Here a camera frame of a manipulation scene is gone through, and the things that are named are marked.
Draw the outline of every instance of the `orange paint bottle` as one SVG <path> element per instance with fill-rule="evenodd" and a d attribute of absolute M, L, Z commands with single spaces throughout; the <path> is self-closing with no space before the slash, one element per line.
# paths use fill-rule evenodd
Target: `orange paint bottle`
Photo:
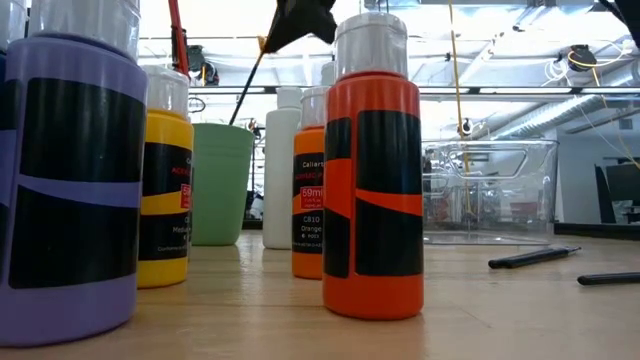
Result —
<path fill-rule="evenodd" d="M 390 14 L 352 17 L 337 32 L 323 297 L 341 315 L 403 319 L 423 306 L 420 93 L 407 80 L 406 46 L 406 27 Z"/>
<path fill-rule="evenodd" d="M 294 138 L 293 275 L 322 279 L 325 94 L 319 86 L 302 93 L 300 132 Z"/>

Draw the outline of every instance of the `bottle neck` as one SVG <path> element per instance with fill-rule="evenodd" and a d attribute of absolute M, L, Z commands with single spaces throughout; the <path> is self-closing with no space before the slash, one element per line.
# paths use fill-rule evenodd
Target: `bottle neck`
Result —
<path fill-rule="evenodd" d="M 323 130 L 324 125 L 307 125 L 300 128 L 301 131 L 305 130 Z"/>
<path fill-rule="evenodd" d="M 373 70 L 373 71 L 360 71 L 360 72 L 350 73 L 350 74 L 342 76 L 340 78 L 340 80 L 338 80 L 338 81 L 347 80 L 347 79 L 353 79 L 353 78 L 358 78 L 358 77 L 363 77 L 363 76 L 390 76 L 390 77 L 395 77 L 395 78 L 406 79 L 404 75 L 398 74 L 398 73 L 395 73 L 395 72 Z"/>

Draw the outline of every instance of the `yellow paint bottle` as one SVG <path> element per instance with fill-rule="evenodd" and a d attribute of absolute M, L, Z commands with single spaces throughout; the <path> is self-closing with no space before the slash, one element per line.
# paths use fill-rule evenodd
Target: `yellow paint bottle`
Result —
<path fill-rule="evenodd" d="M 138 288 L 152 288 L 187 278 L 193 126 L 188 120 L 189 79 L 161 66 L 143 68 L 149 93 Z"/>

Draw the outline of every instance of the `product label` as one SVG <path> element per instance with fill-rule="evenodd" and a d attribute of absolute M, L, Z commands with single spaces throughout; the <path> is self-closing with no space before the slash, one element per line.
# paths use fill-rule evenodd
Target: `product label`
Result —
<path fill-rule="evenodd" d="M 0 84 L 0 279 L 2 278 L 5 237 L 9 221 L 9 199 L 20 118 L 20 83 L 9 80 Z"/>
<path fill-rule="evenodd" d="M 179 146 L 145 145 L 140 260 L 187 256 L 191 234 L 191 155 L 191 150 Z"/>
<path fill-rule="evenodd" d="M 293 251 L 322 254 L 324 154 L 296 155 L 293 161 Z"/>
<path fill-rule="evenodd" d="M 188 212 L 145 215 L 140 218 L 140 260 L 168 260 L 187 256 L 191 219 Z"/>
<path fill-rule="evenodd" d="M 182 184 L 180 189 L 180 207 L 191 209 L 191 186 Z"/>
<path fill-rule="evenodd" d="M 355 182 L 356 191 L 364 191 L 354 208 L 355 271 L 365 276 L 422 274 L 420 119 L 365 110 L 357 121 Z M 384 199 L 368 195 L 375 193 Z"/>
<path fill-rule="evenodd" d="M 53 288 L 135 274 L 144 103 L 50 78 L 29 80 L 25 95 L 17 165 L 32 182 L 12 192 L 8 285 Z"/>
<path fill-rule="evenodd" d="M 349 277 L 351 256 L 351 134 L 351 118 L 327 122 L 322 263 L 325 274 L 343 279 Z"/>

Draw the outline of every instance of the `yellow cord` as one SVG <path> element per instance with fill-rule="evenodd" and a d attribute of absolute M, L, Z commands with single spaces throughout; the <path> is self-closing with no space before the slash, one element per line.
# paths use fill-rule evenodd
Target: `yellow cord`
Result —
<path fill-rule="evenodd" d="M 596 81 L 596 85 L 598 85 L 598 87 L 600 87 L 600 79 L 598 79 L 598 73 L 596 72 L 596 68 L 592 67 L 591 71 L 593 72 L 593 78 Z M 604 96 L 601 96 L 601 97 L 602 97 L 602 102 L 604 103 L 604 107 L 609 109 L 609 106 L 607 105 L 607 100 L 604 98 Z M 633 158 L 633 154 L 631 153 L 631 149 L 629 149 L 629 146 L 627 146 L 627 143 L 622 138 L 622 132 L 620 131 L 620 128 L 618 128 L 618 141 L 620 141 L 620 144 L 624 148 L 624 151 L 627 153 L 627 160 L 633 162 L 633 164 L 638 168 L 638 170 L 640 170 L 640 164 L 638 164 L 638 162 Z"/>
<path fill-rule="evenodd" d="M 451 47 L 453 48 L 453 76 L 456 80 L 456 105 L 458 106 L 458 131 L 460 132 L 460 140 L 464 141 L 464 135 L 462 133 L 462 101 L 460 99 L 460 76 L 458 72 L 458 51 L 456 49 L 456 33 L 453 27 L 453 0 L 449 0 L 449 17 L 451 19 Z M 469 156 L 466 152 L 462 153 L 464 161 L 465 175 L 468 175 L 471 171 L 469 168 Z M 473 214 L 471 211 L 471 192 L 469 190 L 468 181 L 465 180 L 466 195 L 467 195 L 467 212 Z"/>
<path fill-rule="evenodd" d="M 580 65 L 580 66 L 583 66 L 583 67 L 586 67 L 586 68 L 596 68 L 596 67 L 601 67 L 601 66 L 607 66 L 607 65 L 611 65 L 611 64 L 613 64 L 614 62 L 616 62 L 616 61 L 618 61 L 618 60 L 619 60 L 619 59 L 617 59 L 617 60 L 611 60 L 611 61 L 606 62 L 606 63 L 603 63 L 603 64 L 587 64 L 587 63 L 583 63 L 583 62 L 580 62 L 580 61 L 574 60 L 574 59 L 571 57 L 571 55 L 573 55 L 573 54 L 575 54 L 575 53 L 576 53 L 575 51 L 570 51 L 570 52 L 569 52 L 569 55 L 567 55 L 567 59 L 568 59 L 569 61 L 571 61 L 572 63 L 576 64 L 576 65 Z"/>

